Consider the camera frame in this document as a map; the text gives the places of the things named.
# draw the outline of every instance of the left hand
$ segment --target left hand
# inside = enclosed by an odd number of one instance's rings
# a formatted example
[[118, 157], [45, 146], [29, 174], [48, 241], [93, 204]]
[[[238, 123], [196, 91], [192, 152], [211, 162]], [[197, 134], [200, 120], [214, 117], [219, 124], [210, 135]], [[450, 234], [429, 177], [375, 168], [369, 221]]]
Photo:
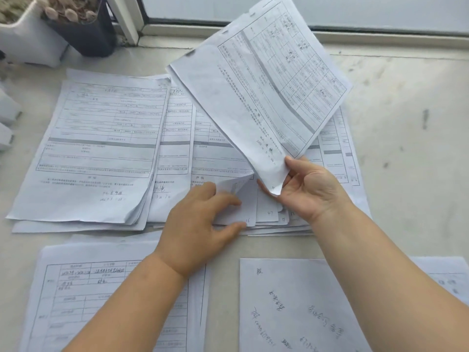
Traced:
[[227, 192], [216, 193], [214, 183], [192, 188], [169, 213], [155, 254], [189, 277], [246, 228], [245, 222], [232, 223], [220, 231], [213, 228], [215, 216], [229, 205], [239, 206], [241, 201]]

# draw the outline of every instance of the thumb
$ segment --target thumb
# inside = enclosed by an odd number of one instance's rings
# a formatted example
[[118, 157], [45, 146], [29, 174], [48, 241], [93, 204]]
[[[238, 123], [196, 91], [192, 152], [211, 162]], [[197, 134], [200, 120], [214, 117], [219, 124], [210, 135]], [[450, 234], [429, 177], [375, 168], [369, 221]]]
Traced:
[[294, 172], [301, 176], [307, 176], [318, 169], [322, 169], [320, 165], [313, 164], [306, 160], [293, 159], [292, 157], [285, 157], [285, 164]]
[[223, 247], [225, 247], [229, 243], [233, 242], [239, 236], [239, 233], [245, 228], [245, 222], [235, 222], [217, 232], [217, 236], [219, 237]]

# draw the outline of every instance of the plant pot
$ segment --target plant pot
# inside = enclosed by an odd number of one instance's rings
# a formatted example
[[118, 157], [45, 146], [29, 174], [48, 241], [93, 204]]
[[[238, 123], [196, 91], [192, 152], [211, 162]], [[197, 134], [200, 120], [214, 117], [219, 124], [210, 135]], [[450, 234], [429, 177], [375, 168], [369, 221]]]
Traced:
[[16, 23], [0, 24], [0, 51], [17, 63], [56, 67], [67, 42], [41, 19], [42, 10], [33, 0]]
[[85, 57], [107, 57], [116, 47], [117, 35], [106, 0], [99, 0], [97, 18], [91, 23], [58, 22], [50, 19], [46, 22]]

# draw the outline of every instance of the person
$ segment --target person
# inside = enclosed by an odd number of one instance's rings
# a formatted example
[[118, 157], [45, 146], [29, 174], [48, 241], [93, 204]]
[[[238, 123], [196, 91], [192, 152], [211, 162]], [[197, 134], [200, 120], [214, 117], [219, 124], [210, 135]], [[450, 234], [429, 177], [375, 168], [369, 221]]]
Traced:
[[[354, 206], [330, 172], [307, 160], [287, 157], [286, 164], [291, 171], [275, 199], [311, 225], [371, 349], [469, 351], [469, 307]], [[154, 253], [64, 351], [152, 351], [188, 277], [245, 228], [243, 222], [212, 227], [218, 212], [240, 204], [235, 195], [216, 193], [213, 183], [191, 189], [169, 214]]]

